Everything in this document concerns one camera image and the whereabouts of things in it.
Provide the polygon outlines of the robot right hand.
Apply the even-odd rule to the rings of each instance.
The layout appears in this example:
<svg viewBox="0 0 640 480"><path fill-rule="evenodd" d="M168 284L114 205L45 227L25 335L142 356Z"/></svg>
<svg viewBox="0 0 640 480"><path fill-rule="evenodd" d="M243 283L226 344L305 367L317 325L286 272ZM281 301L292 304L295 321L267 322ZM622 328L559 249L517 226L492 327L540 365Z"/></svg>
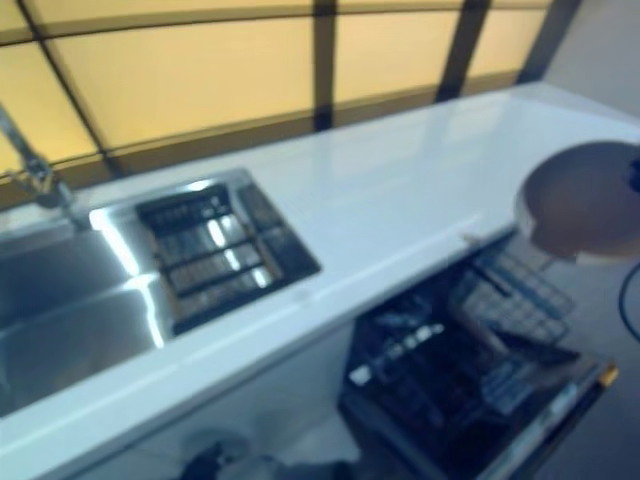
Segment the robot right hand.
<svg viewBox="0 0 640 480"><path fill-rule="evenodd" d="M625 162L620 176L631 191L640 194L640 158L638 156Z"/></svg>

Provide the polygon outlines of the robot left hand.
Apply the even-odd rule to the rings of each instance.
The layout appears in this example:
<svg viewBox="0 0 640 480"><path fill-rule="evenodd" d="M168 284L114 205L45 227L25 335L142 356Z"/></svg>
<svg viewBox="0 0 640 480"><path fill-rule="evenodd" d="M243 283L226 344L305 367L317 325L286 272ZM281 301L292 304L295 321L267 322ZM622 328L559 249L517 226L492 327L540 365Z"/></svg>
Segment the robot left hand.
<svg viewBox="0 0 640 480"><path fill-rule="evenodd" d="M217 479L222 471L244 459L248 453L249 447L243 441L217 440L185 465L179 479Z"/></svg>

